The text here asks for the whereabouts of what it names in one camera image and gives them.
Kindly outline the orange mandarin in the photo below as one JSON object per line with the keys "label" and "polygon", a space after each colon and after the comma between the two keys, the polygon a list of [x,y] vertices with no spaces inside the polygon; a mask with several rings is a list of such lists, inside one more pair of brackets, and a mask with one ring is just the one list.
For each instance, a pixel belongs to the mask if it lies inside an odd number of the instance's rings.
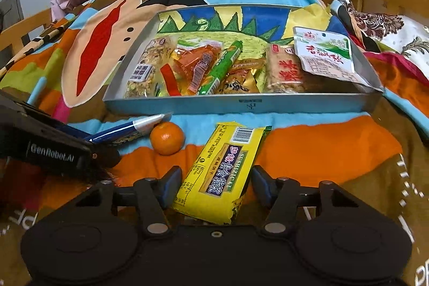
{"label": "orange mandarin", "polygon": [[152,148],[160,155],[173,155],[180,151],[185,143],[185,134],[181,127],[172,122],[158,124],[150,133]]}

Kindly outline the yellow biscuit packet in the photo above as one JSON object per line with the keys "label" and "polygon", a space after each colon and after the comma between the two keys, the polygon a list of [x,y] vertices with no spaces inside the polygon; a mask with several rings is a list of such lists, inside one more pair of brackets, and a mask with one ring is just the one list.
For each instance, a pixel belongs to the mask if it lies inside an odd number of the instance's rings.
{"label": "yellow biscuit packet", "polygon": [[171,208],[212,224],[235,219],[258,150],[272,127],[218,123],[179,188]]}

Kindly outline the blue white tube packet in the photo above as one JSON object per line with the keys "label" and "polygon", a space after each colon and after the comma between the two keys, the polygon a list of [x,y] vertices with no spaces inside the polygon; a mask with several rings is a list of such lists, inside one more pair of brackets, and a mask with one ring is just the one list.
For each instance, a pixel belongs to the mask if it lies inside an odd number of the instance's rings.
{"label": "blue white tube packet", "polygon": [[171,117],[171,113],[161,113],[138,118],[90,135],[85,140],[93,144],[123,144],[150,134],[157,125],[169,121]]}

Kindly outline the nut bar clear packet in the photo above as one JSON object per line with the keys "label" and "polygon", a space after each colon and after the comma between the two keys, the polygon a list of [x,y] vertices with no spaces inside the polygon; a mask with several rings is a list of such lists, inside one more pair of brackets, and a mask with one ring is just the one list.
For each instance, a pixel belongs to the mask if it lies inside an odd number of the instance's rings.
{"label": "nut bar clear packet", "polygon": [[160,69],[168,63],[176,46],[176,36],[161,36],[151,39],[132,70],[127,81],[124,98],[158,96],[161,90]]}

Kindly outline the red rice cracker packet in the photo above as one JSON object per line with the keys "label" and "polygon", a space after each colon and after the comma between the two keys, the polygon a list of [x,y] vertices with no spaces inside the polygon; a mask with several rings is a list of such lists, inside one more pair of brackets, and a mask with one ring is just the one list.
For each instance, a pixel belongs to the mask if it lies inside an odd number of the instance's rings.
{"label": "red rice cracker packet", "polygon": [[266,49],[265,93],[313,93],[322,90],[321,77],[303,70],[294,46],[269,44]]}

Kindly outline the gold snack packet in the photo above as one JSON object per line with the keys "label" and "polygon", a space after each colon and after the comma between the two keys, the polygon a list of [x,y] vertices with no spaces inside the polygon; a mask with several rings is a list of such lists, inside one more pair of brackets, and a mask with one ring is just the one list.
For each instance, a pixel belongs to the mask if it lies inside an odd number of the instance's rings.
{"label": "gold snack packet", "polygon": [[222,80],[216,94],[258,94],[256,74],[265,66],[265,58],[236,60]]}

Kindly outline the orange chicken snack packet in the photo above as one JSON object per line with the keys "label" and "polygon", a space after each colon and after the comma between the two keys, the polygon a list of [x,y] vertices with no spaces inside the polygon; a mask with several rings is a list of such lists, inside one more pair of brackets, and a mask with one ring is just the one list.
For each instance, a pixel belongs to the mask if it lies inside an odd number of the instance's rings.
{"label": "orange chicken snack packet", "polygon": [[195,95],[222,48],[218,41],[204,41],[189,49],[177,47],[160,69],[168,95]]}

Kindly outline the green sausage stick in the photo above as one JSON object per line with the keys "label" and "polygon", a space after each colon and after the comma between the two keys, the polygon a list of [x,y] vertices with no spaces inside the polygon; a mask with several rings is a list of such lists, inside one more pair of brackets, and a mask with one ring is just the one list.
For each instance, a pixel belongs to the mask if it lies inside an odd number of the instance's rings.
{"label": "green sausage stick", "polygon": [[197,91],[197,95],[210,95],[214,94],[220,86],[223,78],[226,77],[227,72],[232,67],[238,56],[242,52],[243,42],[234,41],[231,46],[221,52],[219,59],[213,65],[208,75]]}

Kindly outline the white green tofu snack pack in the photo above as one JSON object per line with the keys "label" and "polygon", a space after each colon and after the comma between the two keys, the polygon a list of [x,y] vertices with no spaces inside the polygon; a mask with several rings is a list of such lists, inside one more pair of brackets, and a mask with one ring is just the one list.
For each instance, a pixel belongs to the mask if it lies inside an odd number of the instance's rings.
{"label": "white green tofu snack pack", "polygon": [[295,26],[293,38],[294,53],[304,71],[376,91],[381,89],[375,71],[347,36]]}

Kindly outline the colourful monkey bedspread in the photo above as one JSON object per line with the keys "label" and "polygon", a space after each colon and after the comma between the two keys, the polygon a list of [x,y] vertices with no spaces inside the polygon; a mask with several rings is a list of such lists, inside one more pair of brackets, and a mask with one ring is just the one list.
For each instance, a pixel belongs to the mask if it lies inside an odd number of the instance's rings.
{"label": "colourful monkey bedspread", "polygon": [[[109,112],[102,96],[125,53],[119,40],[142,28],[159,11],[187,4],[294,4],[303,8],[329,0],[87,0],[70,14],[71,26],[56,40],[15,63],[1,90],[27,99],[39,78],[48,83],[37,106],[88,132],[112,126],[122,116]],[[364,46],[385,95],[372,113],[349,114],[185,114],[173,118],[186,135],[173,155],[159,155],[138,139],[121,149],[112,174],[118,185],[165,173],[171,165],[188,171],[220,121],[271,125],[256,162],[271,175],[288,175],[304,185],[324,179],[394,218],[408,231],[412,257],[404,279],[428,284],[428,69],[366,36],[353,20],[351,38]]]}

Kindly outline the metal tray with drawing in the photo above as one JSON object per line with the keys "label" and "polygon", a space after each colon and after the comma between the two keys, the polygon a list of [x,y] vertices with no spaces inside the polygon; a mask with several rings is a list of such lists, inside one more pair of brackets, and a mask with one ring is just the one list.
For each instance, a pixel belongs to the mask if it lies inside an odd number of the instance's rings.
{"label": "metal tray with drawing", "polygon": [[104,96],[122,114],[351,113],[382,84],[329,11],[268,5],[158,13]]}

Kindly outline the floral satin quilt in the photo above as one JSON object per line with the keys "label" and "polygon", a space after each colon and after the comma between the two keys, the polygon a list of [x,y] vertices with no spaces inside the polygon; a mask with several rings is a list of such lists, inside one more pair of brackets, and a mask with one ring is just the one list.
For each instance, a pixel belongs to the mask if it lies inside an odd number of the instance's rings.
{"label": "floral satin quilt", "polygon": [[340,1],[366,36],[405,56],[421,71],[428,69],[428,26],[397,14],[356,11],[351,0]]}

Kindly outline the left wooden bed rail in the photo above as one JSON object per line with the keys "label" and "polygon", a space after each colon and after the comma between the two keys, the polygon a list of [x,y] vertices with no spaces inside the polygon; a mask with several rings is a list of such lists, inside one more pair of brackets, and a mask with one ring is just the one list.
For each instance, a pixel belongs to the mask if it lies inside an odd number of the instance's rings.
{"label": "left wooden bed rail", "polygon": [[46,29],[52,22],[52,15],[50,9],[45,9],[37,14],[27,17],[19,23],[12,25],[6,30],[1,32],[0,36],[0,50],[10,47],[13,54],[21,50],[25,44],[23,43],[23,36],[26,36],[31,31],[43,26]]}

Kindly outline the grey wall hatch door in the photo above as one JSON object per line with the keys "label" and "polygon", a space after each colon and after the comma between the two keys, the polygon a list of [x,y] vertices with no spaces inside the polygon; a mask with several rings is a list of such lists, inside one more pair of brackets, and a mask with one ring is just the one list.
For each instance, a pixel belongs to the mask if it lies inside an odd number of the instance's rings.
{"label": "grey wall hatch door", "polygon": [[20,0],[1,0],[1,31],[24,19]]}

